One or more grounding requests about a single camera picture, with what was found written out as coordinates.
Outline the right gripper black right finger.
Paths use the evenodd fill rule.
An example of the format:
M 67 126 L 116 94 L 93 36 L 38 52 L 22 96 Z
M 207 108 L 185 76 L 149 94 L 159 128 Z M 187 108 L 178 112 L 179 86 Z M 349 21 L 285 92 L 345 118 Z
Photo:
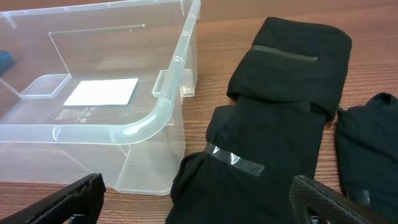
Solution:
M 389 220 L 308 178 L 293 178 L 289 200 L 297 223 L 388 224 Z

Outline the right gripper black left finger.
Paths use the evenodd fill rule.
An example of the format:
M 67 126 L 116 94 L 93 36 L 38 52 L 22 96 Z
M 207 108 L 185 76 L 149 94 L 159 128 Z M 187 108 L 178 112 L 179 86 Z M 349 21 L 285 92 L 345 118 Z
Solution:
M 103 176 L 92 173 L 1 220 L 1 224 L 96 224 L 104 204 Z

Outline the long black garment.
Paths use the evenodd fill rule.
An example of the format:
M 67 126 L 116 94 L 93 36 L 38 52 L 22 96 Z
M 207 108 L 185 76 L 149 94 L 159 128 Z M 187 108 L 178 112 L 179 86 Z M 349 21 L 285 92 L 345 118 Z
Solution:
M 309 103 L 242 97 L 217 107 L 204 151 L 174 178 L 167 223 L 294 223 L 292 179 L 314 176 L 325 122 Z

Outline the blue sequin fabric bundle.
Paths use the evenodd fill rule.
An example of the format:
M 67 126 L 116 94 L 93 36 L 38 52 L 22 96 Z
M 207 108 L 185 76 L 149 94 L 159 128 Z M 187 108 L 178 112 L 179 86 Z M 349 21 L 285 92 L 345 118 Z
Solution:
M 0 51 L 0 76 L 7 72 L 15 64 L 14 58 L 6 50 Z

